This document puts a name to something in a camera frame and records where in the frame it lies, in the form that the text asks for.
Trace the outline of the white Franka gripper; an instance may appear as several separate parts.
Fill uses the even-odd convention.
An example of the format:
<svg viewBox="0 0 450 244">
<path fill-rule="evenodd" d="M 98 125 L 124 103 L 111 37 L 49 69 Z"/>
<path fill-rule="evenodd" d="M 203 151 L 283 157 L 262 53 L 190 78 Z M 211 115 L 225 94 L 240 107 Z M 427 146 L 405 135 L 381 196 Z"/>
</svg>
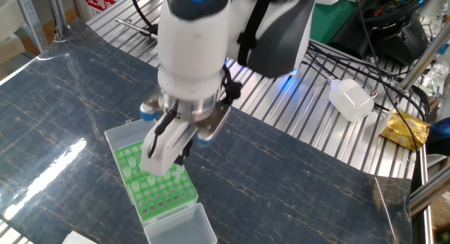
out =
<svg viewBox="0 0 450 244">
<path fill-rule="evenodd" d="M 184 165 L 184 158 L 190 154 L 192 138 L 198 128 L 193 123 L 173 119 L 153 146 L 155 131 L 160 124 L 162 119 L 156 122 L 143 141 L 141 166 L 153 175 L 164 176 L 174 161 L 179 166 Z"/>
</svg>

